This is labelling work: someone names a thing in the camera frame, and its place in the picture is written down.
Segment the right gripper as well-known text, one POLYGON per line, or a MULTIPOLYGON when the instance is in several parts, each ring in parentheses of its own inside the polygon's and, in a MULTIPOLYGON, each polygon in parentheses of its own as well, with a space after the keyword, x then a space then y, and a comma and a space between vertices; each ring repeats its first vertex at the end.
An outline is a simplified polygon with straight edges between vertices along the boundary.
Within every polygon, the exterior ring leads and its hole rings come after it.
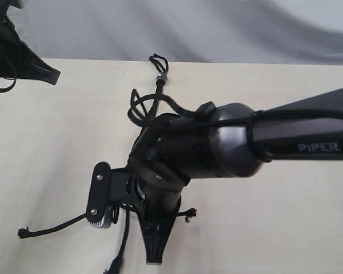
POLYGON ((162 264, 163 253, 180 209, 181 198, 178 197, 168 205, 164 202, 150 204, 133 196, 128 198, 127 204, 131 205, 137 214, 145 245, 146 263, 162 264))

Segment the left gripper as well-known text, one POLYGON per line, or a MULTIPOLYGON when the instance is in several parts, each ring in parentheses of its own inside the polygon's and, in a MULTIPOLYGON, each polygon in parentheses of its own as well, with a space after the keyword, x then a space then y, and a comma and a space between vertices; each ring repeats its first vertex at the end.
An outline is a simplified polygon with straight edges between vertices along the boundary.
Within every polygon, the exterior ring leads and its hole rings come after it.
POLYGON ((8 17, 0 21, 0 78, 40 80, 55 85, 60 74, 20 39, 8 17))

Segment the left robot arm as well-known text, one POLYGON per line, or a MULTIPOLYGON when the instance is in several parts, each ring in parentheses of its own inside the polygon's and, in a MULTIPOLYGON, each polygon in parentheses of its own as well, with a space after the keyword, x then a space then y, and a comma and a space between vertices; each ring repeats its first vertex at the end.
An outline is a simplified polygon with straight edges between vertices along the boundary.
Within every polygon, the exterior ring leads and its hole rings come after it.
POLYGON ((0 78, 39 80, 56 85, 61 72, 22 41, 7 15, 0 19, 0 78))

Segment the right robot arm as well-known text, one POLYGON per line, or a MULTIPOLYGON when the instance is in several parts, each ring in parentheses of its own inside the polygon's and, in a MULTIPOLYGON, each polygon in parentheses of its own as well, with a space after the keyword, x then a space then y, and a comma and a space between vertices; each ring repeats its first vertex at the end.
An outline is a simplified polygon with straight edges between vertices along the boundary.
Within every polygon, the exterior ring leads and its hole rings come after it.
POLYGON ((191 180, 249 178, 273 160, 343 160, 343 88, 265 111, 212 102, 189 111, 133 90, 127 114, 142 129, 128 164, 148 264, 162 263, 191 180))

